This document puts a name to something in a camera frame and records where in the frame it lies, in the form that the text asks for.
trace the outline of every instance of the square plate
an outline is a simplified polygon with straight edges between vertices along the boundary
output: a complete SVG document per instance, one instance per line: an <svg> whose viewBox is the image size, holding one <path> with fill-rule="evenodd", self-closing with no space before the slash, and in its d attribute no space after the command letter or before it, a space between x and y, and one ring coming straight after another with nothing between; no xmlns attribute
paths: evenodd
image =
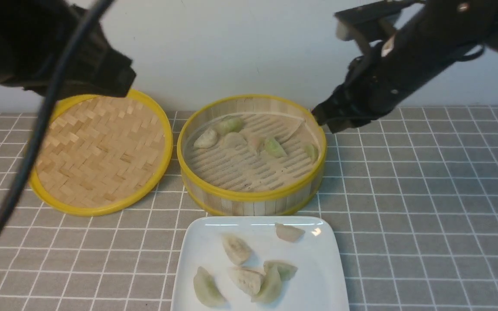
<svg viewBox="0 0 498 311"><path fill-rule="evenodd" d="M278 222L304 229L296 243L280 240L274 224ZM233 267L222 246L221 235L233 233L253 249L244 264L263 273L265 260L285 260L298 267L296 275L284 282L280 298L271 305L251 303L251 298L230 280L227 269ZM347 289L338 244L330 225L316 217L245 216L206 217L188 228L172 294L171 311L211 310L202 305L193 289L198 267L215 277L216 285L228 300L222 310L348 311Z"/></svg>

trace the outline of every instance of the steamed dumpling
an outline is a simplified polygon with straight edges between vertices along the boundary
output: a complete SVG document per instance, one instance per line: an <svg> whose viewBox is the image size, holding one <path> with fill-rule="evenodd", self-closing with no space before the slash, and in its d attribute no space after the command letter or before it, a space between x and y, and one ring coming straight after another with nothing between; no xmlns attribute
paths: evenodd
<svg viewBox="0 0 498 311"><path fill-rule="evenodd" d="M197 274L193 278L193 287L197 299L207 307L217 308L227 303L216 287L213 276L203 267L197 269Z"/></svg>
<svg viewBox="0 0 498 311"><path fill-rule="evenodd" d="M241 266L246 262L253 253L253 250L251 250L244 240L233 234L223 235L222 245L228 258L237 266Z"/></svg>

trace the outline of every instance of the bamboo steamer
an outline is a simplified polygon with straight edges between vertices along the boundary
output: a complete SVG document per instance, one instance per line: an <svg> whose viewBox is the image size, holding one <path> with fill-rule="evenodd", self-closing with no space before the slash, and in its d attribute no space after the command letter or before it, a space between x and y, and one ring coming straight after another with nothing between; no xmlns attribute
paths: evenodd
<svg viewBox="0 0 498 311"><path fill-rule="evenodd" d="M209 149L193 142L222 118L243 119L240 133L274 136L288 153L273 158L247 146L225 148L223 138ZM319 151L312 163L303 150L312 143ZM269 95L239 95L209 104L193 114L178 138L178 160L188 194L213 215L265 216L294 214L318 191L326 161L326 135L305 108Z"/></svg>

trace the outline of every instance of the woven bamboo lid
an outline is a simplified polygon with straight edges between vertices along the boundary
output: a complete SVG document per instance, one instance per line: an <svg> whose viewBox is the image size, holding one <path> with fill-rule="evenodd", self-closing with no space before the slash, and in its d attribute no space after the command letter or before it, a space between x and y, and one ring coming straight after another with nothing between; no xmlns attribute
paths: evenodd
<svg viewBox="0 0 498 311"><path fill-rule="evenodd" d="M53 116L31 185L65 213L105 215L150 192L171 157L170 123L148 96L72 97Z"/></svg>

